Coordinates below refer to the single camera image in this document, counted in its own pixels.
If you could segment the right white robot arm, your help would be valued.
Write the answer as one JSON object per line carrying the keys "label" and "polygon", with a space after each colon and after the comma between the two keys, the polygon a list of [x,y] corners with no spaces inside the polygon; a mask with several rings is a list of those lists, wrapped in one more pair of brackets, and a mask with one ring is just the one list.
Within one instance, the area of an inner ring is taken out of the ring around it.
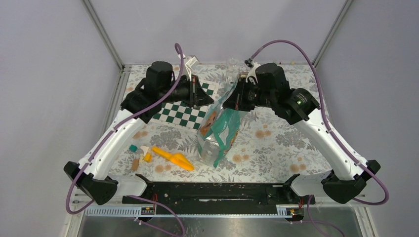
{"label": "right white robot arm", "polygon": [[315,175],[296,174],[284,184],[283,196],[296,203],[303,196],[327,196],[337,203],[355,200],[367,181],[380,170],[376,160],[366,160],[347,142],[326,126],[321,106],[303,88],[291,88],[282,67],[275,63],[254,63],[244,77],[239,77],[230,96],[223,103],[226,109],[250,112],[266,107],[304,134],[331,166],[331,170]]}

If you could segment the orange plastic scoop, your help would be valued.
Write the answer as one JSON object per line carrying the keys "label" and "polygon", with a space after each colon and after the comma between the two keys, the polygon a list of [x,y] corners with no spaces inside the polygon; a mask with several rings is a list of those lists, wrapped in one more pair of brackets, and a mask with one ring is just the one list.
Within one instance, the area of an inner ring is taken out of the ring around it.
{"label": "orange plastic scoop", "polygon": [[192,163],[181,153],[171,154],[158,147],[152,147],[152,151],[156,153],[157,155],[167,159],[168,161],[172,162],[173,164],[178,165],[179,167],[185,170],[188,170],[188,171],[194,170],[194,166],[192,165]]}

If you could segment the green pet food bag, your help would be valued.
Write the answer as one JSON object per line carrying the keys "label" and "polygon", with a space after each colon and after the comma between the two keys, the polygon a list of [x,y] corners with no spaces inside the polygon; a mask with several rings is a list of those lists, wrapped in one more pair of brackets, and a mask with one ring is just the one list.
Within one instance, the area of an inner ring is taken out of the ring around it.
{"label": "green pet food bag", "polygon": [[225,85],[221,96],[208,108],[197,131],[200,160],[211,167],[216,168],[226,157],[238,135],[241,118],[247,114],[222,105],[236,88],[237,82]]}

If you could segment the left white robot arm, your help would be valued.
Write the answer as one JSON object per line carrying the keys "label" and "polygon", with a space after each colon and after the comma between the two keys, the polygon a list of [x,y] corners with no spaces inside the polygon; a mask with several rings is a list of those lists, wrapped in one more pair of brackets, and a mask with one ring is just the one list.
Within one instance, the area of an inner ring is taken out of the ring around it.
{"label": "left white robot arm", "polygon": [[196,59],[183,63],[177,79],[173,79],[174,70],[168,62],[156,61],[147,68],[145,78],[127,94],[95,146],[78,162],[65,164],[63,170],[75,187],[98,205],[119,196],[135,196],[142,203],[153,198],[153,190],[144,179],[110,175],[109,171],[134,134],[161,111],[164,103],[183,102],[194,109],[214,103],[198,76],[192,74],[196,63]]}

